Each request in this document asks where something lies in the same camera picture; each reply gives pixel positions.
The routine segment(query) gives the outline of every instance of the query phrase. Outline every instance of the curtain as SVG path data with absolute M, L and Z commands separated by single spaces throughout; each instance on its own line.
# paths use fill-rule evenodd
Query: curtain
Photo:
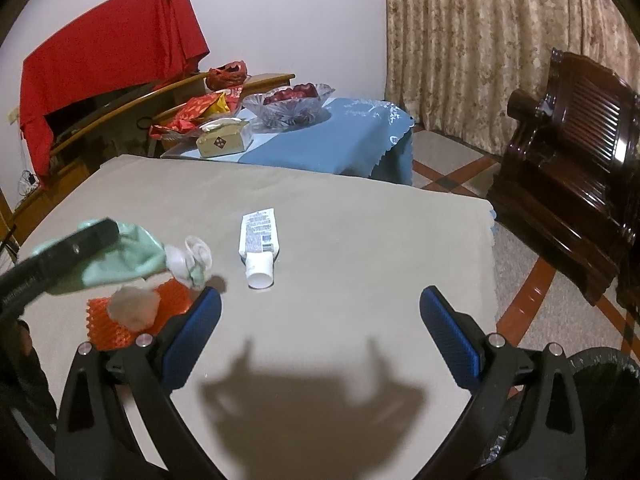
M 428 130 L 502 154 L 516 88 L 541 98 L 552 47 L 640 86 L 640 45 L 611 0 L 386 0 L 386 99 Z

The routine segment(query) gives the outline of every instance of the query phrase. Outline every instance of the tissue box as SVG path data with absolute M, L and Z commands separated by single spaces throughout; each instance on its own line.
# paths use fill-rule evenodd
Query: tissue box
M 254 136 L 248 121 L 236 118 L 218 119 L 200 127 L 205 133 L 196 140 L 204 158 L 245 152 Z

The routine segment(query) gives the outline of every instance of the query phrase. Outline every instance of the orange mesh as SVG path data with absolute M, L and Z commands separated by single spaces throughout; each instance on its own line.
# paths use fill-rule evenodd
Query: orange mesh
M 160 294 L 160 305 L 153 326 L 143 332 L 158 335 L 169 318 L 187 312 L 193 301 L 189 289 L 173 278 L 163 283 L 156 292 Z M 138 334 L 112 321 L 107 314 L 107 305 L 111 298 L 97 298 L 87 301 L 86 329 L 89 341 L 98 350 L 114 350 L 132 344 Z

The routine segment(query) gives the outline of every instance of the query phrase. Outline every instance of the wall outlet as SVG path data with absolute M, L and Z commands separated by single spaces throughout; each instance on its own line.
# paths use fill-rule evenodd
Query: wall outlet
M 7 119 L 9 119 L 9 124 L 14 124 L 15 121 L 18 120 L 18 114 L 20 113 L 20 107 L 17 106 L 13 110 L 9 112 L 7 115 Z

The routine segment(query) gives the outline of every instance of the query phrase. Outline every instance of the beige table surface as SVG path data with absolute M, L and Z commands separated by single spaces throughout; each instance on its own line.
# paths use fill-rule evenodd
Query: beige table surface
M 269 207 L 281 245 L 275 283 L 249 290 L 240 221 Z M 418 298 L 435 284 L 485 331 L 495 328 L 490 210 L 483 200 L 360 178 L 127 155 L 55 208 L 21 255 L 105 216 L 166 243 L 203 238 L 223 313 L 172 399 L 222 472 L 230 480 L 411 479 L 468 401 L 420 320 Z M 115 289 L 43 296 L 28 308 L 56 402 L 86 339 L 86 301 Z M 130 399 L 126 409 L 145 456 L 161 465 Z

